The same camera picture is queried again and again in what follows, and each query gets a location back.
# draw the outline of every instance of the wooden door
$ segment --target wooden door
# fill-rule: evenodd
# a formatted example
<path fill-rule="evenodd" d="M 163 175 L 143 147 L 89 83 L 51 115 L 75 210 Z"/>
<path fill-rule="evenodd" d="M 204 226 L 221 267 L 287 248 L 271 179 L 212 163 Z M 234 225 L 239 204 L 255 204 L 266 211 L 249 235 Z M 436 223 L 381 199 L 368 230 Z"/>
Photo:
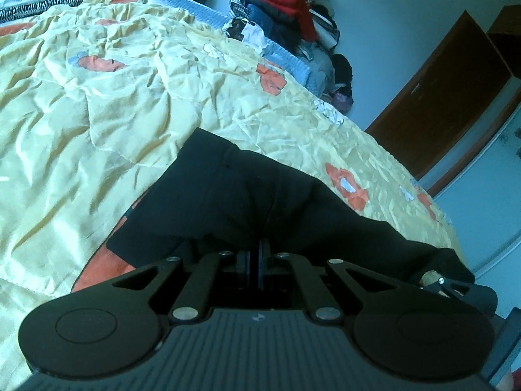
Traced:
<path fill-rule="evenodd" d="M 366 132 L 420 179 L 483 114 L 510 76 L 465 11 Z"/>

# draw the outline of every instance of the red sweater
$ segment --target red sweater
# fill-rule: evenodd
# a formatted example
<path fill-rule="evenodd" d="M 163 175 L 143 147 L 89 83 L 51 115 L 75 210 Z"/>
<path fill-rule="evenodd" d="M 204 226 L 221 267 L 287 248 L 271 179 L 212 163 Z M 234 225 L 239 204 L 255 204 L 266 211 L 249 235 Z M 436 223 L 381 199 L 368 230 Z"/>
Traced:
<path fill-rule="evenodd" d="M 306 0 L 261 0 L 299 22 L 300 33 L 306 41 L 316 41 L 317 32 Z"/>

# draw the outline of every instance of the blue cloth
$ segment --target blue cloth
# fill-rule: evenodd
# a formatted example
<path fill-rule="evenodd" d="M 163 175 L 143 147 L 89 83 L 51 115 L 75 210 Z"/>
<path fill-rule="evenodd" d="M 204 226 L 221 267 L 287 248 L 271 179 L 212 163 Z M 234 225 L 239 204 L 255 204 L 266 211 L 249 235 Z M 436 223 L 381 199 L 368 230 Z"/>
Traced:
<path fill-rule="evenodd" d="M 324 92 L 331 92 L 334 88 L 334 67 L 326 51 L 317 43 L 301 43 L 305 55 L 298 56 L 299 59 L 311 69 L 310 78 L 313 78 L 314 91 L 317 96 Z"/>
<path fill-rule="evenodd" d="M 283 46 L 290 53 L 295 53 L 300 42 L 300 34 L 281 24 L 275 22 L 269 15 L 256 5 L 247 6 L 248 20 L 255 22 L 264 31 L 264 35 Z"/>

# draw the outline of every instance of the ridged black surface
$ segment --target ridged black surface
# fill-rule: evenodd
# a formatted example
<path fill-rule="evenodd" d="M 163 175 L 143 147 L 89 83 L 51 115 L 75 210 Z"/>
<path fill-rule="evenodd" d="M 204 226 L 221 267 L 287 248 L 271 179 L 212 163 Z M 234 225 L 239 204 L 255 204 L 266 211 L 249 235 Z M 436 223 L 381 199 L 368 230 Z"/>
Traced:
<path fill-rule="evenodd" d="M 20 391 L 488 391 L 473 376 L 445 384 L 392 377 L 362 359 L 342 330 L 301 311 L 218 309 L 203 323 L 173 329 L 140 366 L 78 382 L 37 373 Z"/>

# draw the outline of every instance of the pile of clothes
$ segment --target pile of clothes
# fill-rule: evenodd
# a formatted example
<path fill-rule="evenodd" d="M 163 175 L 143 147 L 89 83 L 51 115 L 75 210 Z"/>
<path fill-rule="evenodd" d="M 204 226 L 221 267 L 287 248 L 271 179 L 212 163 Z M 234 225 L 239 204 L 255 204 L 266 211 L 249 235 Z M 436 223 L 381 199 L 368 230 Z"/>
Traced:
<path fill-rule="evenodd" d="M 332 54 L 340 39 L 329 0 L 229 0 L 230 15 L 257 25 L 264 36 L 297 56 L 320 84 L 317 96 L 342 114 L 353 105 L 351 65 Z"/>

